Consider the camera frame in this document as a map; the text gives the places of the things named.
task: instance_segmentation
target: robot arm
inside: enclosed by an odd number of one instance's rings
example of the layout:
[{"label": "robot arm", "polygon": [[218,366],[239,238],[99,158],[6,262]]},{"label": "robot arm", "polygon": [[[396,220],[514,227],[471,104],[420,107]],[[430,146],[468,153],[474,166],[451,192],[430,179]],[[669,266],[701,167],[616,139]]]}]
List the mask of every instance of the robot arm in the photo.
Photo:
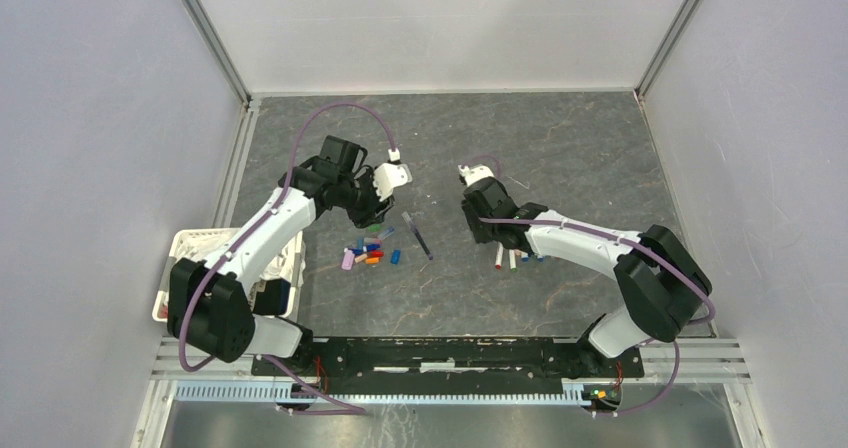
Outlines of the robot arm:
[{"label": "robot arm", "polygon": [[[624,306],[602,316],[581,337],[584,345],[590,345],[605,358],[615,358],[627,348],[651,338],[674,340],[701,305],[700,299],[680,280],[663,269],[655,270],[657,264],[653,260],[622,240],[653,250],[706,295],[712,290],[700,267],[665,227],[654,225],[644,233],[611,230],[571,220],[536,203],[519,207],[491,170],[482,165],[460,167],[460,181],[467,186],[462,210],[477,243],[496,241],[507,249],[562,258],[618,282]],[[548,220],[549,224],[491,224],[481,218]],[[564,229],[566,223],[609,235],[612,240]]]},{"label": "robot arm", "polygon": [[195,307],[187,343],[226,362],[245,352],[291,357],[304,335],[311,336],[309,330],[282,318],[252,313],[248,290],[282,247],[325,211],[346,210],[357,228],[383,221],[394,205],[394,189],[411,182],[412,175],[400,164],[396,150],[390,150],[390,161],[376,169],[364,165],[367,156],[361,146],[328,136],[318,156],[294,168],[281,204],[277,201],[285,176],[268,202],[227,243],[199,263],[186,258],[177,261],[170,275],[168,332],[179,336],[189,300],[201,280],[218,265],[216,260],[225,260]]}]

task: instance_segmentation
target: plastic crate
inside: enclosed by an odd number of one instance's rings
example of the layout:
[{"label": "plastic crate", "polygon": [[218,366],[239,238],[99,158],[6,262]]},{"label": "plastic crate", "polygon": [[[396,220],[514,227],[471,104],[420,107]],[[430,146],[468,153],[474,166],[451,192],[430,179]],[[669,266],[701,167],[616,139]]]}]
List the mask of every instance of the plastic crate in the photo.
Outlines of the plastic crate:
[{"label": "plastic crate", "polygon": [[[216,250],[226,243],[238,232],[239,228],[220,228],[209,230],[183,230],[174,236],[171,250],[168,252],[168,263],[165,264],[165,272],[159,283],[159,292],[156,294],[156,302],[153,305],[153,319],[165,323],[168,321],[168,287],[171,267],[180,258],[188,258],[192,261],[200,261],[207,254]],[[300,232],[283,247],[280,253],[268,263],[262,272],[260,279],[273,280],[284,278],[291,281],[294,278],[295,259],[300,260],[300,273],[297,277],[297,286],[292,283],[289,291],[288,310],[282,316],[289,316],[297,301],[297,291],[303,286],[303,270],[306,262],[303,261],[305,245],[303,244],[303,232]]]}]

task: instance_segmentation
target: purple marker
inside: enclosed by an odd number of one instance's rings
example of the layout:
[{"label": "purple marker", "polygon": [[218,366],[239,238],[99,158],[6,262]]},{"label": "purple marker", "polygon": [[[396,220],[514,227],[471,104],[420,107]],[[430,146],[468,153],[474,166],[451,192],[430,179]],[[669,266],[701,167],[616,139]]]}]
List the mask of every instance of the purple marker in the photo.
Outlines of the purple marker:
[{"label": "purple marker", "polygon": [[427,258],[429,258],[430,261],[432,261],[433,254],[430,253],[429,249],[427,249],[427,244],[424,243],[424,238],[421,238],[421,233],[418,232],[418,227],[415,226],[415,222],[412,221],[412,217],[409,216],[409,213],[405,211],[401,213],[401,216],[403,216],[403,219],[404,221],[406,221],[406,224],[409,225],[409,229],[412,230],[412,234],[415,235],[415,238],[418,239],[418,244],[421,245],[421,248],[424,249],[424,254],[427,255]]}]

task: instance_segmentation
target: red wire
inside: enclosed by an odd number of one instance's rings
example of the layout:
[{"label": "red wire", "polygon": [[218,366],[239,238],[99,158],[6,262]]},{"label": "red wire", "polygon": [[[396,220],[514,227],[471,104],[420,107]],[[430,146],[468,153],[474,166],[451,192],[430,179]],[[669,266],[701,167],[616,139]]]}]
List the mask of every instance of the red wire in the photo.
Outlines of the red wire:
[{"label": "red wire", "polygon": [[616,369],[618,370],[618,379],[615,380],[615,384],[612,385],[612,389],[616,389],[621,386],[621,383],[624,382],[624,370],[621,368],[621,362],[615,364]]}]

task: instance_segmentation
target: cable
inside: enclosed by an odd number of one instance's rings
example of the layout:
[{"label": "cable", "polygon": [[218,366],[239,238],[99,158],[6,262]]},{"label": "cable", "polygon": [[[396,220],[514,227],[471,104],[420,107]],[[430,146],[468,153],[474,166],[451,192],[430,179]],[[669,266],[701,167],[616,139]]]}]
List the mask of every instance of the cable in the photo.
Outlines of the cable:
[{"label": "cable", "polygon": [[632,408],[627,408],[626,410],[615,411],[612,413],[606,413],[603,411],[593,411],[592,416],[594,417],[600,415],[615,418],[621,415],[629,415],[631,413],[636,413],[638,411],[650,408],[662,401],[663,398],[668,396],[668,393],[671,391],[671,387],[674,385],[674,380],[677,379],[677,372],[680,370],[680,346],[677,345],[677,341],[672,341],[671,343],[674,345],[674,369],[671,370],[671,377],[668,379],[668,383],[665,385],[665,387],[663,387],[662,391],[660,391],[660,393],[654,397],[653,400],[648,401],[646,403],[642,403],[638,406],[634,406]]},{"label": "cable", "polygon": [[616,362],[615,364],[616,370],[618,371],[618,378],[615,379],[615,384],[612,385],[611,390],[615,390],[620,387],[624,382],[624,370],[621,368],[621,362]]},{"label": "cable", "polygon": [[582,231],[583,233],[587,233],[587,234],[590,234],[590,235],[597,236],[598,238],[603,238],[603,239],[609,240],[609,241],[616,241],[616,242],[619,242],[623,245],[627,245],[627,246],[645,254],[646,256],[648,256],[649,258],[651,258],[652,260],[657,262],[660,266],[665,268],[666,271],[668,271],[669,273],[674,275],[675,278],[680,280],[681,283],[683,283],[684,285],[686,285],[687,288],[692,290],[692,293],[694,293],[695,296],[697,296],[698,299],[700,299],[701,302],[707,307],[709,312],[706,314],[706,316],[703,316],[703,317],[695,319],[695,320],[690,320],[689,323],[688,323],[689,325],[700,325],[700,324],[703,324],[703,323],[709,323],[710,321],[713,320],[713,318],[715,318],[715,305],[707,297],[707,295],[704,294],[704,292],[701,291],[700,288],[698,288],[698,285],[696,285],[692,280],[687,278],[686,275],[681,273],[680,270],[678,270],[677,268],[674,267],[674,265],[665,261],[665,259],[663,259],[663,257],[654,253],[654,251],[651,250],[650,248],[647,248],[645,246],[640,245],[638,242],[635,242],[633,240],[628,240],[627,238],[619,238],[618,236],[607,233],[605,231],[596,230],[595,228],[590,228],[588,226],[578,225],[576,223],[571,223],[571,222],[568,222],[568,221],[562,222],[562,221],[557,221],[557,220],[511,220],[511,219],[506,219],[506,218],[480,218],[480,221],[482,221],[484,223],[494,223],[494,224],[501,224],[501,225],[545,225],[545,226],[557,226],[557,227],[560,227],[560,228],[570,228],[570,229],[575,230],[575,231]]},{"label": "cable", "polygon": [[462,166],[470,167],[471,163],[474,163],[475,161],[480,161],[480,160],[492,160],[492,161],[494,161],[495,162],[495,178],[501,177],[501,172],[502,172],[502,170],[501,170],[501,160],[499,160],[495,155],[490,155],[488,153],[485,154],[485,155],[477,155],[474,158],[471,158],[470,160],[463,163]]},{"label": "cable", "polygon": [[224,255],[221,255],[220,258],[218,258],[218,261],[216,261],[215,264],[212,265],[212,268],[210,268],[206,272],[206,275],[203,277],[203,279],[200,280],[200,283],[197,285],[197,289],[194,290],[194,295],[192,295],[191,300],[189,300],[188,302],[188,306],[186,307],[186,312],[183,317],[182,324],[180,325],[180,336],[178,345],[180,366],[182,366],[185,371],[195,372],[209,364],[209,362],[211,362],[213,359],[215,359],[214,356],[209,356],[200,363],[192,366],[188,364],[188,360],[186,359],[185,353],[186,337],[188,335],[188,325],[191,321],[191,317],[194,314],[194,309],[197,307],[197,303],[200,300],[200,297],[206,291],[206,286],[209,285],[209,282],[212,280],[212,277],[215,276],[218,273],[218,270],[224,265],[224,263],[227,262],[228,257],[232,257],[232,255],[235,254],[239,247],[241,247],[241,245],[243,245],[244,242],[247,241],[247,239],[250,238],[250,236],[256,232],[256,230],[258,230],[266,221],[268,221],[269,218],[271,218],[271,216],[273,215],[271,210],[274,210],[278,208],[281,204],[283,204],[283,201],[286,199],[286,195],[288,195],[289,186],[291,185],[291,177],[292,171],[294,170],[297,148],[298,146],[300,146],[300,141],[301,139],[303,139],[303,134],[306,132],[306,129],[309,128],[309,125],[312,123],[313,120],[315,120],[315,118],[318,117],[318,115],[324,113],[329,109],[337,108],[340,106],[358,108],[360,110],[368,112],[371,116],[376,118],[377,121],[380,123],[380,126],[382,126],[383,130],[385,130],[386,132],[386,137],[389,139],[389,146],[391,147],[392,151],[397,150],[397,145],[395,144],[395,139],[392,136],[392,131],[389,129],[389,126],[386,124],[385,120],[383,120],[383,118],[380,117],[380,115],[376,111],[372,110],[371,108],[362,106],[358,103],[354,103],[352,101],[337,101],[335,103],[330,103],[328,105],[322,106],[321,108],[318,108],[309,116],[309,118],[306,119],[306,121],[303,123],[303,126],[300,128],[300,131],[297,133],[297,136],[295,137],[294,146],[292,146],[291,156],[289,157],[289,166],[286,170],[286,180],[283,183],[283,189],[280,192],[280,196],[277,197],[277,199],[271,205],[271,208],[269,208],[268,211],[263,213],[262,216],[259,217],[258,220],[256,220],[256,223],[251,225],[247,230],[245,230],[244,233],[242,233],[241,236],[238,237],[238,239],[236,239],[235,242],[233,242],[232,246],[230,246],[230,250],[228,251],[228,253],[225,253]]},{"label": "cable", "polygon": [[328,401],[328,402],[330,402],[330,403],[332,403],[332,404],[334,404],[338,407],[344,408],[342,410],[325,410],[325,411],[308,411],[308,410],[307,411],[292,411],[291,413],[294,413],[296,415],[364,415],[365,414],[365,408],[362,408],[360,406],[354,406],[354,405],[351,405],[349,403],[345,403],[344,401],[337,400],[335,398],[327,396],[324,393],[321,393],[320,391],[316,390],[315,388],[312,387],[312,385],[303,381],[299,376],[297,376],[293,371],[291,371],[291,369],[289,369],[288,366],[283,364],[282,361],[278,360],[276,356],[262,355],[262,358],[271,362],[271,364],[273,364],[274,366],[276,366],[277,368],[282,370],[282,372],[285,373],[286,376],[293,379],[295,381],[295,383],[297,383],[298,385],[302,386],[303,390],[306,391],[307,393],[314,395],[314,396],[317,396],[318,398],[321,398],[324,401]]},{"label": "cable", "polygon": [[[480,218],[480,221],[482,221],[484,223],[495,223],[495,224],[546,225],[546,226],[558,226],[560,228],[571,228],[573,230],[582,231],[583,233],[594,235],[594,236],[597,236],[599,238],[603,238],[603,239],[610,240],[610,241],[617,241],[619,243],[627,245],[627,246],[645,254],[646,256],[648,256],[649,258],[651,258],[652,260],[657,262],[660,266],[665,268],[669,273],[674,275],[675,278],[677,278],[684,285],[686,285],[687,288],[692,290],[692,293],[694,293],[701,300],[701,302],[704,303],[704,305],[709,310],[708,313],[706,314],[706,316],[703,316],[701,318],[689,321],[689,323],[688,323],[689,325],[699,325],[699,324],[702,324],[702,323],[709,323],[710,321],[712,321],[715,318],[715,312],[716,312],[715,305],[707,297],[707,295],[704,294],[704,292],[702,292],[698,288],[698,286],[692,280],[687,278],[686,275],[681,273],[680,270],[678,270],[677,268],[674,267],[674,265],[665,261],[660,255],[654,253],[653,250],[651,250],[650,248],[647,248],[645,246],[642,246],[635,241],[628,240],[627,238],[620,238],[619,239],[619,237],[617,237],[613,234],[610,234],[610,233],[607,233],[607,232],[604,232],[604,231],[601,231],[601,230],[596,230],[596,229],[590,228],[588,226],[578,225],[578,224],[570,223],[570,222],[559,222],[559,221],[556,221],[556,220],[510,220],[510,219],[505,219],[505,218]],[[644,403],[642,405],[635,406],[633,408],[628,408],[626,410],[617,411],[617,412],[614,412],[614,413],[603,413],[603,412],[594,411],[594,412],[592,412],[592,416],[595,416],[596,414],[600,414],[601,416],[613,416],[613,417],[615,417],[615,416],[619,416],[619,415],[626,415],[626,414],[629,414],[629,413],[635,413],[637,411],[641,411],[641,410],[644,410],[645,408],[651,407],[651,406],[655,405],[656,403],[658,403],[663,398],[665,398],[668,395],[668,392],[671,391],[671,387],[674,385],[674,380],[677,378],[677,371],[680,368],[680,347],[677,345],[677,341],[672,341],[672,343],[674,344],[674,370],[672,370],[672,372],[671,372],[671,378],[669,378],[668,384],[665,385],[665,387],[662,389],[662,391],[660,392],[659,395],[657,395],[653,400],[651,400],[647,403]]]}]

